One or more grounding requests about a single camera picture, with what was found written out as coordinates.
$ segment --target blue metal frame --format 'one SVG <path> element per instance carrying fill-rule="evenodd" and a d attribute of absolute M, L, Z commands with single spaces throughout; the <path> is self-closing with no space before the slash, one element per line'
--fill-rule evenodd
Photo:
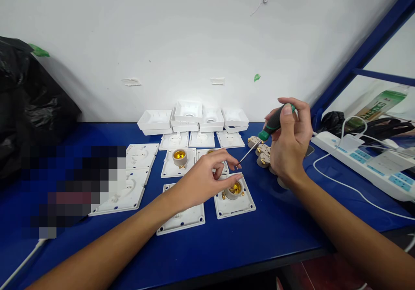
<path fill-rule="evenodd" d="M 393 5 L 391 10 L 385 15 L 382 21 L 380 21 L 377 27 L 372 31 L 353 57 L 351 57 L 349 62 L 312 106 L 311 118 L 314 130 L 319 128 L 323 112 L 357 75 L 415 86 L 414 79 L 363 70 L 369 61 L 414 13 L 415 0 L 398 0 L 395 5 Z"/>

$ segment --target green tape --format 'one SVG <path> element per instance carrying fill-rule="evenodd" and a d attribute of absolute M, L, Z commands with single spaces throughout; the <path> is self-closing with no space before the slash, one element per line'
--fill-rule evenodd
<path fill-rule="evenodd" d="M 40 48 L 40 47 L 38 47 L 36 45 L 33 45 L 33 44 L 29 44 L 29 46 L 32 47 L 32 49 L 33 49 L 32 52 L 33 52 L 33 54 L 35 56 L 38 56 L 38 57 L 50 57 L 49 52 L 47 52 L 46 50 L 43 50 L 42 48 Z"/>

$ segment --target white wall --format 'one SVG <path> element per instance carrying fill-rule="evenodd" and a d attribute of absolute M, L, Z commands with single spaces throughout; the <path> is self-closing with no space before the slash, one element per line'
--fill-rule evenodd
<path fill-rule="evenodd" d="M 279 96 L 315 101 L 394 1 L 268 0 L 250 16 L 261 0 L 0 0 L 0 34 L 51 54 L 42 64 L 85 121 L 137 121 L 178 99 L 262 121 Z"/>

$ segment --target plastic bottle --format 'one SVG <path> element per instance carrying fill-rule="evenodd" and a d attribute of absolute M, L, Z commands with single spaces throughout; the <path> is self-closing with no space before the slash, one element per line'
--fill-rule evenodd
<path fill-rule="evenodd" d="M 397 87 L 383 91 L 372 102 L 361 109 L 356 116 L 367 121 L 377 119 L 405 99 L 408 94 L 408 89 L 409 87 L 407 85 L 399 84 Z M 363 125 L 363 122 L 357 118 L 352 118 L 347 124 L 354 129 Z"/>

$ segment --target screwdriver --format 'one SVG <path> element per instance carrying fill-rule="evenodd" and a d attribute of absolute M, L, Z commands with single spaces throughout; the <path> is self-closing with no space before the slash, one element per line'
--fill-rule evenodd
<path fill-rule="evenodd" d="M 254 144 L 253 147 L 251 147 L 251 149 L 248 151 L 248 153 L 245 154 L 244 157 L 242 157 L 241 161 L 238 163 L 238 165 L 245 159 L 245 157 L 248 156 L 249 152 L 252 151 L 261 141 L 266 141 L 268 140 L 269 136 L 271 134 L 273 134 L 275 131 L 277 131 L 279 128 L 281 128 L 281 123 L 280 123 L 280 114 L 281 114 L 281 110 L 284 107 L 284 105 L 282 107 L 280 107 L 268 120 L 267 124 L 265 125 L 264 130 L 262 130 L 259 134 L 259 140 L 257 143 Z M 295 106 L 291 104 L 291 109 L 292 111 L 295 110 Z"/>

